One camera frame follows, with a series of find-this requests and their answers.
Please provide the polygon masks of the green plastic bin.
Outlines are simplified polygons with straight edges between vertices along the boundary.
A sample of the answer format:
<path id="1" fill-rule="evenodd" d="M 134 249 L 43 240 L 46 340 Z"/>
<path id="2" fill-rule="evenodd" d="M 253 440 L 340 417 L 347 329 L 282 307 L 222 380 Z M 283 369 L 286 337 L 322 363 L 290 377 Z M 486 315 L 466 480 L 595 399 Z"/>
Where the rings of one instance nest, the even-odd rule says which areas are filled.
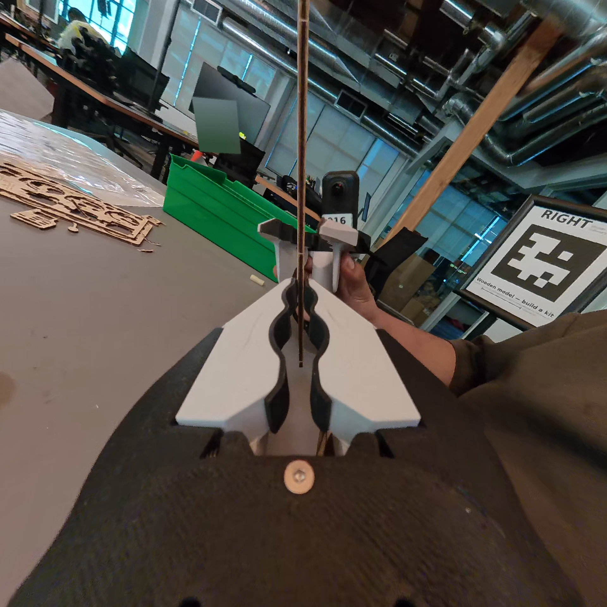
<path id="1" fill-rule="evenodd" d="M 259 235 L 258 224 L 277 218 L 292 227 L 297 218 L 222 171 L 171 156 L 165 213 L 275 280 L 274 245 Z"/>

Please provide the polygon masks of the grey desk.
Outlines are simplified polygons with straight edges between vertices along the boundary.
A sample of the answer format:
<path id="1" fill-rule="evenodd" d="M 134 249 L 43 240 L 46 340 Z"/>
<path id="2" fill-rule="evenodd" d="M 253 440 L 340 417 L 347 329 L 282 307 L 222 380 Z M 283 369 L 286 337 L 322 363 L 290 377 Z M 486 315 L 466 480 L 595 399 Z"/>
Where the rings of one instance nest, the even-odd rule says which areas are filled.
<path id="1" fill-rule="evenodd" d="M 167 215 L 139 248 L 1 197 L 1 606 L 145 391 L 274 282 Z M 251 274 L 265 280 L 250 281 Z"/>

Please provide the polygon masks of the stacked wooden part sheets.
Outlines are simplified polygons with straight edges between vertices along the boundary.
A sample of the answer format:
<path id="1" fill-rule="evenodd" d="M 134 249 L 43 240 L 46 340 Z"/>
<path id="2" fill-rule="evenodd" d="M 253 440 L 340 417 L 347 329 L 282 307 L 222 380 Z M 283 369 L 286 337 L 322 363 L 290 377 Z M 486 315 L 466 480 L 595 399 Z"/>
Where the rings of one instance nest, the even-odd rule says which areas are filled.
<path id="1" fill-rule="evenodd" d="M 82 228 L 138 247 L 163 225 L 6 160 L 1 161 L 1 196 L 24 207 L 11 214 L 13 220 L 40 231 L 65 222 L 70 232 Z"/>

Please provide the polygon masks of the large clear plastic sheet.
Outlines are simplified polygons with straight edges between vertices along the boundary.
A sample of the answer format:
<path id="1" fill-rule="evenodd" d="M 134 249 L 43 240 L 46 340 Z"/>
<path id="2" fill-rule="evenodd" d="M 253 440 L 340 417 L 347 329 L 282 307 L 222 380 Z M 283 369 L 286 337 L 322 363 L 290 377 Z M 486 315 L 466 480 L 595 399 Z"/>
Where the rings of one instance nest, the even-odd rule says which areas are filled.
<path id="1" fill-rule="evenodd" d="M 115 206 L 161 208 L 164 194 L 130 176 L 72 134 L 1 111 L 1 160 L 65 182 Z"/>

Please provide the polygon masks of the brown cardboard boxes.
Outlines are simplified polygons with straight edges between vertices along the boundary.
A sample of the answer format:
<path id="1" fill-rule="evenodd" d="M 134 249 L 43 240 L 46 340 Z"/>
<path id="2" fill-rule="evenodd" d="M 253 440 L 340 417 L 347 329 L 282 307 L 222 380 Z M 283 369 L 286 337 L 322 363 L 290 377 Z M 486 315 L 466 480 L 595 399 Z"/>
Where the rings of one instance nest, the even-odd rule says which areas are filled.
<path id="1" fill-rule="evenodd" d="M 387 279 L 377 301 L 420 328 L 456 287 L 459 262 L 411 255 Z"/>

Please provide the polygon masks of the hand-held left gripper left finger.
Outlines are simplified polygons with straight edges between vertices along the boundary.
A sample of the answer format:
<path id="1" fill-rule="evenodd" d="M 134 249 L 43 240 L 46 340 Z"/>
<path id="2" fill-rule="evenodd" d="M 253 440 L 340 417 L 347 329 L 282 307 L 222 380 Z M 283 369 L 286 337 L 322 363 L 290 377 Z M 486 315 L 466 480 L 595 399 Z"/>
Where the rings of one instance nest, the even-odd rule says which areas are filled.
<path id="1" fill-rule="evenodd" d="M 284 346 L 291 339 L 297 281 L 286 279 L 217 333 L 175 420 L 186 427 L 242 433 L 255 455 L 289 411 Z"/>

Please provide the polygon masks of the person's brown shirt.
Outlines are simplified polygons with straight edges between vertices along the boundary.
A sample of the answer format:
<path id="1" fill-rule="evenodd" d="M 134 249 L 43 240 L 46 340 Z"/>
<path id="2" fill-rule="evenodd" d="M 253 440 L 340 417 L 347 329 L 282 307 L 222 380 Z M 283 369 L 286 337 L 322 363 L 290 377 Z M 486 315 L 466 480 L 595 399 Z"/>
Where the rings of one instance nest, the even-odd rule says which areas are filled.
<path id="1" fill-rule="evenodd" d="M 586 604 L 606 606 L 606 310 L 451 344 L 451 391 L 482 415 L 527 518 Z"/>

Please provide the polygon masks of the person's right forearm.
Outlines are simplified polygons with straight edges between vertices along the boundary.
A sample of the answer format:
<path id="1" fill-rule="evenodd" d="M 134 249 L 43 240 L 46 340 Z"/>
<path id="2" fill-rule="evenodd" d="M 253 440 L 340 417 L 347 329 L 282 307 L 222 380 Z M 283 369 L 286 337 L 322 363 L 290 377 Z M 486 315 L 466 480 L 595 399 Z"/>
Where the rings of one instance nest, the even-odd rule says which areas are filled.
<path id="1" fill-rule="evenodd" d="M 444 385 L 451 385 L 457 357 L 449 341 L 424 332 L 383 310 L 376 313 L 372 323 L 377 329 L 385 331 L 396 340 Z"/>

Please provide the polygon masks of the long wooden background table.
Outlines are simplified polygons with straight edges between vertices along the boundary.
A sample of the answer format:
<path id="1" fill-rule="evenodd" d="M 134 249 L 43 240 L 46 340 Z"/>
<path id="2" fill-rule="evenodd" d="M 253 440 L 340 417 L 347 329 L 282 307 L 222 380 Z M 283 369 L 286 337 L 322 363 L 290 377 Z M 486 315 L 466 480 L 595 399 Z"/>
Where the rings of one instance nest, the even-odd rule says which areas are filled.
<path id="1" fill-rule="evenodd" d="M 186 133 L 168 122 L 163 122 L 156 115 L 148 115 L 135 107 L 129 107 L 115 98 L 102 94 L 82 80 L 79 80 L 75 75 L 66 72 L 62 67 L 56 65 L 55 60 L 50 56 L 15 38 L 11 34 L 4 34 L 4 41 L 25 54 L 43 72 L 50 72 L 49 77 L 57 83 L 58 89 L 78 91 L 80 94 L 86 95 L 109 111 L 117 113 L 120 116 L 118 122 L 129 119 L 148 128 L 156 129 L 166 139 L 169 148 L 175 146 L 177 141 L 181 142 L 185 148 L 196 149 L 198 147 L 198 141 L 194 135 Z"/>

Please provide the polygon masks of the wooden puzzle part sheet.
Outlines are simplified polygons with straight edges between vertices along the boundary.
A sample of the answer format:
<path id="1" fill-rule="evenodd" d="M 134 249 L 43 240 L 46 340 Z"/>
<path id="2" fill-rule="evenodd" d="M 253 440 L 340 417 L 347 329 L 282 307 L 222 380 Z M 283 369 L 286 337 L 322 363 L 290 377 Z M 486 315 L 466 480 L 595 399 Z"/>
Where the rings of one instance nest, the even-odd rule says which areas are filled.
<path id="1" fill-rule="evenodd" d="M 297 2 L 297 341 L 298 364 L 304 363 L 305 209 L 309 1 Z"/>

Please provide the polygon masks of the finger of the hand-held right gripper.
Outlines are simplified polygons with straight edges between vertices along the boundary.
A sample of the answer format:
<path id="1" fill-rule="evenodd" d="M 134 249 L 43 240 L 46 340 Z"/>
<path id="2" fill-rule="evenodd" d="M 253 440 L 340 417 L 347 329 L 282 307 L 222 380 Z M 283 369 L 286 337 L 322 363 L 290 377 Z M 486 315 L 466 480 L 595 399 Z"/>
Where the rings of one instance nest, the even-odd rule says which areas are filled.
<path id="1" fill-rule="evenodd" d="M 297 228 L 273 218 L 258 224 L 257 232 L 274 247 L 277 281 L 292 278 L 297 268 Z"/>
<path id="2" fill-rule="evenodd" d="M 351 253 L 358 244 L 359 233 L 354 228 L 335 221 L 323 221 L 317 229 L 319 241 L 325 242 L 330 251 L 311 250 L 311 278 L 330 292 L 336 292 L 339 284 L 342 254 Z"/>

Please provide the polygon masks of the framed black-white marker sign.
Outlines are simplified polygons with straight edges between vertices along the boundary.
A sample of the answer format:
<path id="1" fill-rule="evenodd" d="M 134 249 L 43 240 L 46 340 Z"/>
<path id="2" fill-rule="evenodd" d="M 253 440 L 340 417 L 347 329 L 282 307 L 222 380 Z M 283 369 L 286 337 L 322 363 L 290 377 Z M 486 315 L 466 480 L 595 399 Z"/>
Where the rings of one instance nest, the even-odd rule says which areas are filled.
<path id="1" fill-rule="evenodd" d="M 606 209 L 530 195 L 455 292 L 526 331 L 605 290 Z"/>

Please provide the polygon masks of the dark computer monitor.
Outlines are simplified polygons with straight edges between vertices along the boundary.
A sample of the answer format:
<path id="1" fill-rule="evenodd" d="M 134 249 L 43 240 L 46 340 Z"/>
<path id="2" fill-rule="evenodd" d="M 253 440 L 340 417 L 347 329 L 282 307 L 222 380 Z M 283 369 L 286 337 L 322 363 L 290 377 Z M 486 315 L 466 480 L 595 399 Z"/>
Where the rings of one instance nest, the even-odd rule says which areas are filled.
<path id="1" fill-rule="evenodd" d="M 242 139 L 254 145 L 270 105 L 259 98 L 254 87 L 225 68 L 203 63 L 193 90 L 189 110 L 194 114 L 197 133 L 221 127 L 239 128 Z"/>

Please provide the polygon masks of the person's right hand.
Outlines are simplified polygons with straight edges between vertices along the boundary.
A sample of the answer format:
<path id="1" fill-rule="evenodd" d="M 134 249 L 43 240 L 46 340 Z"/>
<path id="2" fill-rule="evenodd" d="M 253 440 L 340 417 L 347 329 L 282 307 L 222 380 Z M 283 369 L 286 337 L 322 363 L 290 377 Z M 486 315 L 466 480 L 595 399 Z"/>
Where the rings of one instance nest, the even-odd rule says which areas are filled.
<path id="1" fill-rule="evenodd" d="M 350 254 L 340 257 L 337 296 L 358 315 L 380 328 L 380 309 L 365 277 L 364 269 Z"/>

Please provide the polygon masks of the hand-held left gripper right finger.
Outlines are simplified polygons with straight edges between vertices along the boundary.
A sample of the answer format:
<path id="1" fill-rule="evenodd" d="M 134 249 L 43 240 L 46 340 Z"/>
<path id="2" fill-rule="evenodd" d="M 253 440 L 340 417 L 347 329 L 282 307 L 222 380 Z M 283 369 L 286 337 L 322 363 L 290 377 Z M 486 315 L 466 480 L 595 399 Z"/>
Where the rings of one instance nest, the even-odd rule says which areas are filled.
<path id="1" fill-rule="evenodd" d="M 418 427 L 421 415 L 374 326 L 315 280 L 304 297 L 316 348 L 312 418 L 333 437 L 336 454 L 361 433 Z"/>

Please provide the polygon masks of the wooden support post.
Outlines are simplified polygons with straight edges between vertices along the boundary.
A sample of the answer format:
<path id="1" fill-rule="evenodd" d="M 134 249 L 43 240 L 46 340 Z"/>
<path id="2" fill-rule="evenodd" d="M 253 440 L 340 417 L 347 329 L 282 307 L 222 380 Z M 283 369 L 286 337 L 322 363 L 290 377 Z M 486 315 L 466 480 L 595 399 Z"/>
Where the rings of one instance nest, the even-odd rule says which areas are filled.
<path id="1" fill-rule="evenodd" d="M 543 20 L 537 26 L 386 235 L 380 248 L 403 229 L 414 231 L 420 224 L 563 32 L 549 20 Z"/>

